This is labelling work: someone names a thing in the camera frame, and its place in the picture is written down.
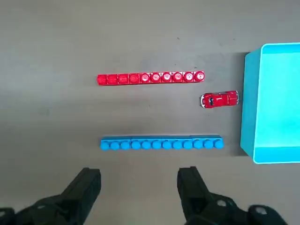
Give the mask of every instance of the lego brick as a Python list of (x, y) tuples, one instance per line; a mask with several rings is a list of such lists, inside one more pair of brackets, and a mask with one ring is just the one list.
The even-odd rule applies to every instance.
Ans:
[(139, 84), (140, 74), (129, 74), (129, 84)]
[(151, 73), (151, 83), (160, 83), (161, 73)]
[(131, 139), (128, 136), (123, 137), (103, 137), (100, 142), (100, 148), (107, 150), (128, 150), (131, 148)]
[(129, 74), (119, 74), (118, 75), (119, 84), (129, 84)]
[(163, 136), (163, 146), (165, 149), (191, 149), (193, 147), (190, 136)]
[(183, 72), (172, 72), (172, 82), (173, 83), (182, 83)]
[(219, 135), (185, 136), (112, 136), (101, 140), (102, 150), (148, 150), (148, 149), (212, 149), (223, 148), (223, 138)]
[(117, 74), (109, 74), (107, 75), (107, 84), (108, 85), (118, 85), (118, 75)]
[(150, 83), (150, 73), (141, 73), (140, 74), (140, 81), (141, 83)]
[(171, 83), (172, 82), (171, 72), (163, 72), (161, 74), (161, 82), (162, 83)]
[(185, 72), (183, 74), (183, 82), (184, 83), (194, 82), (194, 73), (193, 72)]
[(131, 147), (135, 150), (161, 149), (161, 137), (160, 136), (132, 136)]
[(219, 135), (191, 135), (193, 147), (196, 149), (221, 149), (224, 147), (223, 138)]
[(97, 76), (97, 83), (99, 86), (152, 83), (198, 83), (203, 82), (204, 78), (205, 74), (203, 71), (99, 74)]

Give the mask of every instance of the toy car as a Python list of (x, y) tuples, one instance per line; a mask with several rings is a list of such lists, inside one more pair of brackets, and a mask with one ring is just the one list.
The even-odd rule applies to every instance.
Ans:
[(239, 93), (237, 90), (205, 93), (200, 97), (200, 102), (203, 108), (237, 105), (239, 103)]

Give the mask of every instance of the blue lego strip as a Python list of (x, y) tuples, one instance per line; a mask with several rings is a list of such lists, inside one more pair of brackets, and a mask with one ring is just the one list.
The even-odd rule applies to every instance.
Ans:
[(100, 148), (107, 150), (149, 150), (149, 149), (221, 149), (223, 138), (219, 135), (188, 135), (188, 136), (110, 136), (103, 137)]

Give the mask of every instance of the blue plastic container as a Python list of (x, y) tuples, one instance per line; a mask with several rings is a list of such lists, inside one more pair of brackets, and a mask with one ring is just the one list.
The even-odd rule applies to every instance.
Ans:
[(240, 146), (257, 164), (300, 162), (300, 43), (246, 55)]

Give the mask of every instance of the red lego strip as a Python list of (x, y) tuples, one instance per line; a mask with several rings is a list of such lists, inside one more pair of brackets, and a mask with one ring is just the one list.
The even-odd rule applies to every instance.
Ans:
[(198, 83), (203, 82), (204, 79), (204, 71), (175, 71), (135, 74), (99, 74), (97, 76), (97, 83), (100, 86), (148, 83)]

